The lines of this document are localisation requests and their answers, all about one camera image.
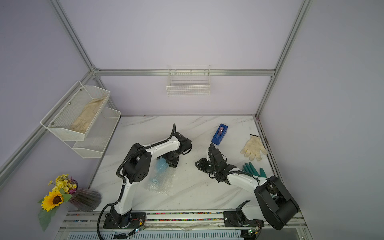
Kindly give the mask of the blue plastic wine glass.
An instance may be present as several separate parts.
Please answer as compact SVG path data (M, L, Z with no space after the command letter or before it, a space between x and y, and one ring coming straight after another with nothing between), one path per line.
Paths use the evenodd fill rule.
M156 162L155 170L153 190L159 194L168 195L174 180L174 169L169 167L165 159L160 158Z

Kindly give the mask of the clear bubble wrap sheet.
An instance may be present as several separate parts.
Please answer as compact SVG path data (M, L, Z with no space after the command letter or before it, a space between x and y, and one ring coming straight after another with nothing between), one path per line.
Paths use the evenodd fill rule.
M176 168L172 168L165 159L156 160L153 172L147 182L146 189L150 192L169 195L173 186Z

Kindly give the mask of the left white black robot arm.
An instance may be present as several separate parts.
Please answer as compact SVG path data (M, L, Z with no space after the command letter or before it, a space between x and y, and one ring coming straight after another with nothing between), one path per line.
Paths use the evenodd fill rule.
M150 170L152 159L164 159L166 165L176 168L181 155L192 149L192 141L178 132L167 139L151 145L134 144L116 175L122 179L122 189L118 200L111 206L110 215L119 228L125 228L131 221L132 202L138 183L144 180Z

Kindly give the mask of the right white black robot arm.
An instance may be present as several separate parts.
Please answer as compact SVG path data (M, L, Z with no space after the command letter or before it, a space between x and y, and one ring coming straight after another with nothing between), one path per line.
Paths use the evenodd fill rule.
M195 166L218 183L233 185L255 195L256 205L246 200L236 210L224 212L227 227L263 227L266 222L275 230L281 230L300 211L279 178L258 177L228 164L214 144L209 146L207 157L195 162Z

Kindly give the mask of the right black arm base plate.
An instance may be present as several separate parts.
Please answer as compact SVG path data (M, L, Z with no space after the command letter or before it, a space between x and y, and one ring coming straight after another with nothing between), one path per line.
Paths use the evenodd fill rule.
M225 227L264 227L263 220L249 220L240 211L224 211Z

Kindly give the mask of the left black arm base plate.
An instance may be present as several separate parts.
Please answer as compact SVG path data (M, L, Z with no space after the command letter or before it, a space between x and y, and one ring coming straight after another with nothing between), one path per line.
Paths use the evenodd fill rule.
M129 216L122 218L119 223L115 222L110 213L106 214L106 219L103 224L104 229L138 229L142 227L146 221L147 214L144 212L130 213Z

